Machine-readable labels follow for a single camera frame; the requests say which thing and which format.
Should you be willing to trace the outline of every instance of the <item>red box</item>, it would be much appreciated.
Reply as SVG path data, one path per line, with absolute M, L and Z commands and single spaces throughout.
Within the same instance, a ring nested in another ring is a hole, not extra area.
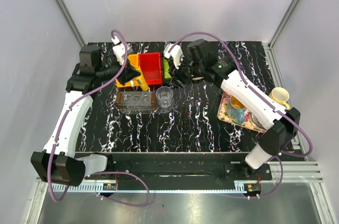
M 162 85 L 163 72 L 160 53 L 139 54 L 139 66 L 148 85 Z

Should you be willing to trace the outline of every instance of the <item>white plastic part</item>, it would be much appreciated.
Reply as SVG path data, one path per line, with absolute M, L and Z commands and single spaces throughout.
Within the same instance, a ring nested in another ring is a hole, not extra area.
M 118 39 L 117 36 L 114 36 L 113 38 L 111 38 L 112 42 L 114 43 L 114 45 L 117 45 L 120 43 L 120 40 Z
M 71 91 L 69 93 L 66 93 L 63 110 L 61 111 L 61 115 L 59 117 L 57 125 L 54 128 L 52 136 L 50 137 L 47 144 L 43 148 L 44 150 L 47 151 L 48 154 L 51 153 L 53 144 L 55 144 L 54 142 L 55 135 L 59 128 L 61 119 L 63 118 L 65 112 L 68 110 L 68 107 L 72 104 L 72 102 L 74 102 L 81 96 L 82 93 L 78 91 Z M 86 113 L 91 107 L 92 102 L 93 102 L 92 97 L 87 96 L 86 98 L 76 103 L 75 106 L 73 106 L 72 110 L 69 112 L 64 122 L 63 128 L 59 136 L 58 146 L 56 147 L 55 154 L 60 154 L 60 152 L 64 152 L 65 156 L 69 156 L 72 158 L 74 157 L 76 140 L 78 138 L 80 128 L 84 121 Z
M 175 45 L 175 47 L 172 49 L 171 53 L 169 53 L 169 49 L 173 46 L 173 44 L 168 44 L 166 47 L 165 47 L 165 50 L 164 50 L 164 57 L 169 59 L 170 57 L 173 58 L 173 64 L 175 66 L 175 68 L 179 68 L 180 66 L 180 58 L 182 56 L 182 50 L 181 50 L 181 47 L 179 45 Z
M 259 120 L 261 125 L 268 130 L 271 128 L 275 119 L 280 120 L 281 115 L 277 114 L 270 108 L 259 96 L 252 90 L 246 87 L 245 83 L 240 78 L 239 72 L 234 70 L 228 75 L 228 79 L 224 79 L 221 83 L 221 89 L 237 98 L 245 107 L 247 107 Z M 261 96 L 274 105 L 275 110 L 285 114 L 285 107 L 273 101 L 270 97 L 264 94 L 245 76 L 247 83 L 254 88 Z
M 253 169 L 260 168 L 272 155 L 266 153 L 259 144 L 245 157 L 246 163 Z
M 86 157 L 77 158 L 85 164 L 85 176 L 92 175 L 96 172 L 101 172 L 106 169 L 107 157 L 100 154 L 91 154 Z
M 124 61 L 124 55 L 125 55 L 125 47 L 123 43 L 113 46 L 112 50 L 118 62 L 120 63 L 120 65 L 122 65 Z M 131 53 L 132 53 L 132 49 L 128 46 L 128 54 L 131 54 Z

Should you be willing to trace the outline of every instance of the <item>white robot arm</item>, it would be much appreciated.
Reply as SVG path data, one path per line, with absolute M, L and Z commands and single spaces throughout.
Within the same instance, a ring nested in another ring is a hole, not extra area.
M 219 59 L 209 50 L 208 42 L 200 39 L 188 45 L 189 53 L 183 54 L 179 45 L 169 44 L 164 57 L 173 58 L 171 75 L 182 85 L 202 77 L 217 87 L 233 95 L 243 103 L 266 129 L 258 144 L 246 156 L 245 161 L 251 169 L 260 168 L 272 156 L 276 156 L 297 134 L 297 129 L 282 115 L 286 114 L 296 124 L 300 112 L 296 108 L 286 110 L 263 93 L 248 78 L 242 78 L 234 62 L 228 58 Z
M 53 183 L 78 186 L 85 176 L 106 169 L 108 159 L 104 155 L 92 154 L 82 158 L 74 158 L 76 141 L 84 118 L 93 103 L 93 98 L 96 96 L 95 94 L 86 96 L 72 107 L 71 112 L 68 113 L 63 122 L 57 144 L 55 137 L 70 105 L 84 94 L 99 87 L 104 81 L 111 79 L 120 70 L 120 60 L 121 57 L 123 58 L 125 50 L 118 38 L 114 39 L 113 52 L 117 59 L 112 61 L 110 67 L 105 67 L 102 63 L 99 47 L 86 46 L 81 49 L 80 63 L 75 66 L 72 77 L 67 82 L 65 102 L 53 134 L 44 146 L 43 151 L 35 151 L 31 157 L 31 163 L 43 181 L 47 182 L 48 179 L 47 168 L 54 145 L 56 146 L 51 164 L 51 180 Z M 119 77 L 119 81 L 126 83 L 139 75 L 140 72 L 127 64 Z

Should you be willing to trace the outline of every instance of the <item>clear glass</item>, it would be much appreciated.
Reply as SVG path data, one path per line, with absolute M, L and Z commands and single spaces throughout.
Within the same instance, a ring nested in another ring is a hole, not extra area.
M 173 99 L 173 91 L 167 86 L 160 87 L 156 93 L 155 96 L 157 97 L 157 102 L 159 106 L 167 108 L 171 106 L 171 102 Z

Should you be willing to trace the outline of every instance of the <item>green object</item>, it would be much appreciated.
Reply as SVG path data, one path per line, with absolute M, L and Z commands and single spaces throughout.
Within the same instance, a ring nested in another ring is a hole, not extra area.
M 170 74 L 168 73 L 168 70 L 170 69 L 168 61 L 166 59 L 164 59 L 163 63 L 164 63 L 164 77 L 165 77 L 165 79 L 172 78 L 170 76 Z

